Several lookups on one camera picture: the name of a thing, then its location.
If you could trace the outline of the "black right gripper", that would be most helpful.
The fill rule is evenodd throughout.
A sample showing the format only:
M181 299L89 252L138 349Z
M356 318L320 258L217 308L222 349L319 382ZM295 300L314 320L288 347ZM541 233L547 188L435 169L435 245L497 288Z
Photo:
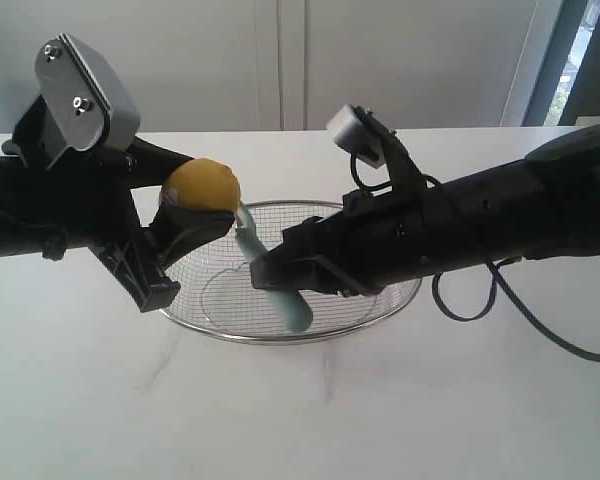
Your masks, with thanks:
M267 276L280 284L324 295L375 296L384 287L401 281L429 277L436 263L433 234L426 209L436 205L434 189L396 137L381 147L389 179L370 186L361 180L356 155L350 171L357 189L343 197L343 212L312 216L282 232L282 244L295 250L333 250L340 239L341 258L336 263L324 255L294 256L292 251L268 252L260 258ZM255 267L250 267L252 274Z

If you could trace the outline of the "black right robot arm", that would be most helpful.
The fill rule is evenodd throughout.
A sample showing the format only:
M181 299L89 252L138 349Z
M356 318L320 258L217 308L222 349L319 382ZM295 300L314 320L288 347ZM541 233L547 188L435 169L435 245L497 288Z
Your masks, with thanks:
M600 124L439 186L422 174L287 228L251 263L253 287L372 296L407 280L511 257L600 255Z

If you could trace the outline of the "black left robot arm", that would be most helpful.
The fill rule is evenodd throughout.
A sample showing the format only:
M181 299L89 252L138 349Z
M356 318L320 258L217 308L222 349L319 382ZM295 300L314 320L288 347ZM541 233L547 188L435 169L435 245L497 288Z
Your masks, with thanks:
M0 258L51 261L87 248L142 312L169 306L181 285L168 268L224 237L241 187L231 168L133 137L120 147L62 147L36 97L2 145Z

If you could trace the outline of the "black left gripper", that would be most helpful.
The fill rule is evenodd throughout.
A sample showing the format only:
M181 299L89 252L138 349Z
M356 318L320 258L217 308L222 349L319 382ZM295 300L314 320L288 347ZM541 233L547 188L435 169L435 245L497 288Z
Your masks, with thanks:
M87 248L140 311L168 306L180 285L167 268L223 238L234 213L162 202L149 226L142 226L133 190L163 185L192 157L135 137L124 151L70 149L47 169L46 118L37 97L2 145L0 255L39 253L58 261L71 249Z

